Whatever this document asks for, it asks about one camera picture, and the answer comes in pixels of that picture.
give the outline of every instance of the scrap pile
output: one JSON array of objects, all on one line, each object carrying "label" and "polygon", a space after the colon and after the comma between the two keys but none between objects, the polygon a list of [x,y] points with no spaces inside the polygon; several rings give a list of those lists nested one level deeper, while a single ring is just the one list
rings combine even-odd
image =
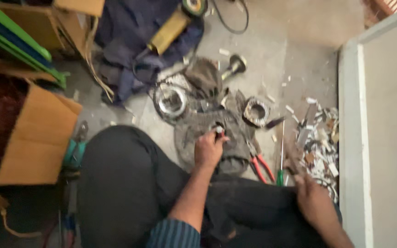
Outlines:
[{"label": "scrap pile", "polygon": [[322,108],[310,101],[304,121],[299,123],[296,143],[303,150],[300,164],[329,190],[330,197],[338,202],[337,178],[339,176],[339,114],[337,108]]}]

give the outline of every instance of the box lid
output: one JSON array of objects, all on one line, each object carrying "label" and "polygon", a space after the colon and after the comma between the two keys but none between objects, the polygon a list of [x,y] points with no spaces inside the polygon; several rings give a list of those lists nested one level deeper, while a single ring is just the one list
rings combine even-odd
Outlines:
[{"label": "box lid", "polygon": [[81,109],[31,85],[0,166],[0,185],[56,183]]},{"label": "box lid", "polygon": [[104,3],[105,0],[54,0],[53,5],[58,8],[101,16]]}]

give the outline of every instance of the striped shirt sleeve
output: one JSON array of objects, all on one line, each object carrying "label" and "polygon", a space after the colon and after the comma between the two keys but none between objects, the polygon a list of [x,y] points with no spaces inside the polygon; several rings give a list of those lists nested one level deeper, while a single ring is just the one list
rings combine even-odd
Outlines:
[{"label": "striped shirt sleeve", "polygon": [[164,219],[151,230],[147,248],[199,248],[200,233],[190,224]]}]

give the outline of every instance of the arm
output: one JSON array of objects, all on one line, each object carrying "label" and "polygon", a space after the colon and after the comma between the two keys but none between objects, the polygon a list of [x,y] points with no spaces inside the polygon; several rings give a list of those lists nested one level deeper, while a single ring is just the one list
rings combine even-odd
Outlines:
[{"label": "arm", "polygon": [[220,137],[216,140],[215,130],[198,138],[195,148],[196,165],[179,200],[169,213],[169,218],[186,222],[200,232],[209,182],[223,153],[223,143],[228,139]]},{"label": "arm", "polygon": [[216,140],[215,130],[198,138],[194,155],[196,165],[191,177],[168,218],[152,229],[146,247],[199,247],[209,182],[227,140],[227,137]]},{"label": "arm", "polygon": [[355,247],[339,223],[327,189],[318,185],[308,174],[295,175],[298,206],[307,222],[331,248]]}]

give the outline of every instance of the forearm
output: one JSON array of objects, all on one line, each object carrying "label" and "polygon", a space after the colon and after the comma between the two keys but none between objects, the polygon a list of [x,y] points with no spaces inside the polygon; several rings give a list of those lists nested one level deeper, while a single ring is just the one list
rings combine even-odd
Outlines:
[{"label": "forearm", "polygon": [[341,225],[335,225],[334,227],[323,228],[318,230],[324,242],[330,248],[354,248],[355,246],[347,236]]},{"label": "forearm", "polygon": [[191,178],[168,217],[184,221],[200,232],[206,195],[213,171],[213,166],[195,166]]}]

